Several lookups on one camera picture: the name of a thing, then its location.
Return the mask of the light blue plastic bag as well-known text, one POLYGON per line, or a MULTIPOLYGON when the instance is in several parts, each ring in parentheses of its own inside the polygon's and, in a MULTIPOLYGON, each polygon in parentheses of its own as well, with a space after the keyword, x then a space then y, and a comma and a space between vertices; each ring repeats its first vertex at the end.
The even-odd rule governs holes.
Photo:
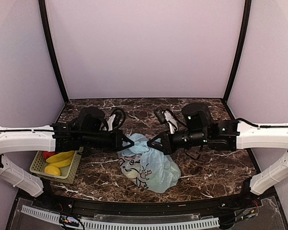
POLYGON ((134 133, 131 139, 134 146, 118 153, 121 172, 135 169, 139 172, 135 180, 131 180, 145 190, 164 193, 175 186, 181 176, 178 165, 169 155, 147 146, 148 138, 134 133))

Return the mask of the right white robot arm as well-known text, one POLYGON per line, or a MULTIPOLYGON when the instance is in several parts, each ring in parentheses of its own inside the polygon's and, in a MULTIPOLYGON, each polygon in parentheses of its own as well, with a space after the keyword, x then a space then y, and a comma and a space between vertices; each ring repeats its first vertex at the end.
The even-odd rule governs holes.
POLYGON ((284 155, 263 172, 243 182, 241 193, 235 203, 245 208, 254 196, 288 177, 288 123, 254 124, 243 118, 214 122, 207 105, 190 103, 181 113, 184 117, 184 130, 179 130, 177 119, 170 110, 158 107, 155 116, 161 124, 169 127, 149 140, 147 145, 170 155, 178 149, 207 146, 217 151, 236 151, 252 148, 286 149, 284 155))

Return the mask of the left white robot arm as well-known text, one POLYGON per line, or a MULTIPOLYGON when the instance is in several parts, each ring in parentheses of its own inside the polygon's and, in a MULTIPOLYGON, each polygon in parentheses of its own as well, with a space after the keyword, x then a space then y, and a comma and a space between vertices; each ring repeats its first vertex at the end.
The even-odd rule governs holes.
POLYGON ((48 209, 58 205, 58 198, 45 190, 43 181, 14 164, 6 156, 9 152, 47 151, 67 152, 90 147, 117 152, 134 146, 124 135, 121 126, 126 114, 116 108, 109 119, 96 107, 83 108, 78 117, 67 123, 30 128, 6 128, 0 126, 0 178, 27 192, 48 209))

